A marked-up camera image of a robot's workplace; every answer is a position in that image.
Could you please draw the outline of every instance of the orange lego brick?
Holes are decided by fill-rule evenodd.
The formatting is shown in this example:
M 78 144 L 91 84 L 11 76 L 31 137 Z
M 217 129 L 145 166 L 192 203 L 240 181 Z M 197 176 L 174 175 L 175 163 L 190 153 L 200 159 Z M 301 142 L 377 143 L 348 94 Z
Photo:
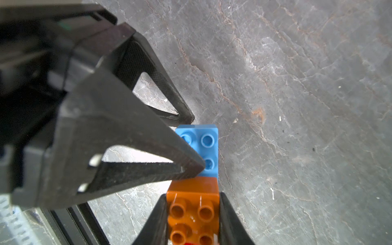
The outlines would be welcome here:
M 166 193 L 173 245 L 213 245 L 219 233 L 219 199 L 215 177 L 173 180 Z

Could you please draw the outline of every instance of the lego stud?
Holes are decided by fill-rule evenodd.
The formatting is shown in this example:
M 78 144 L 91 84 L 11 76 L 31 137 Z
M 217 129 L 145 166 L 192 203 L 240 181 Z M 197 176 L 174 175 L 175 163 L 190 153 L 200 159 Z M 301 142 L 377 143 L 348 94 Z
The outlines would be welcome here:
M 183 198 L 176 198 L 170 205 L 169 213 L 175 219 L 181 219 L 187 209 L 187 202 Z
M 212 230 L 207 226 L 202 227 L 199 236 L 199 244 L 213 245 L 213 241 L 214 241 L 214 234 Z
M 187 142 L 189 145 L 192 143 L 192 137 L 187 133 L 181 134 L 181 138 L 185 140 L 185 142 Z
M 205 134 L 201 137 L 201 145 L 205 148 L 211 148 L 215 143 L 214 137 L 211 134 Z
M 200 196 L 200 205 L 197 214 L 201 221 L 210 222 L 214 217 L 214 206 L 212 202 L 207 199 L 202 199 Z
M 87 190 L 87 187 L 89 187 L 89 183 L 83 183 L 79 186 L 78 192 L 85 192 Z
M 95 154 L 89 161 L 89 165 L 92 167 L 98 167 L 99 164 L 101 163 L 101 159 L 103 157 L 103 154 Z
M 214 160 L 212 160 L 211 158 L 205 158 L 204 161 L 205 161 L 206 170 L 211 170 L 214 168 L 215 165 Z
M 185 224 L 177 224 L 173 226 L 172 232 L 170 233 L 170 240 L 173 245 L 184 245 L 186 237 L 192 234 L 192 230 Z

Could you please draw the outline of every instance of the lego brick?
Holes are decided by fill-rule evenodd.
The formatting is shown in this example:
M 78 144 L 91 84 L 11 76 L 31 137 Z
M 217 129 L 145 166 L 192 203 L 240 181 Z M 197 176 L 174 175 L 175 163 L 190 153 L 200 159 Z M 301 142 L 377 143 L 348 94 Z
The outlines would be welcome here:
M 218 128 L 213 124 L 180 125 L 176 133 L 205 160 L 198 176 L 218 178 Z
M 219 233 L 219 188 L 215 177 L 173 180 L 166 193 L 173 245 L 213 245 Z

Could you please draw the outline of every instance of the gray marble countertop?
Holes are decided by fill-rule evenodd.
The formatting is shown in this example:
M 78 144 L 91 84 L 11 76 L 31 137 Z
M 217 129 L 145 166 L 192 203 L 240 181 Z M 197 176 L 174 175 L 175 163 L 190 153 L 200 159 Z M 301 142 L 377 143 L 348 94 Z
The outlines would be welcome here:
M 392 1 L 99 3 L 219 128 L 220 188 L 256 244 L 392 244 Z M 169 108 L 146 78 L 135 93 Z M 90 202 L 111 244 L 131 244 L 168 185 Z

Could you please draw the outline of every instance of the blue lego brick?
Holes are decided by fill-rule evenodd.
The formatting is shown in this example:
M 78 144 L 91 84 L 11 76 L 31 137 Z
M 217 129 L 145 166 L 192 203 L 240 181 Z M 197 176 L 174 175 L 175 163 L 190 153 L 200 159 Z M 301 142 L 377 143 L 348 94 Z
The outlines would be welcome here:
M 218 128 L 214 124 L 180 125 L 176 133 L 205 160 L 198 176 L 218 179 Z

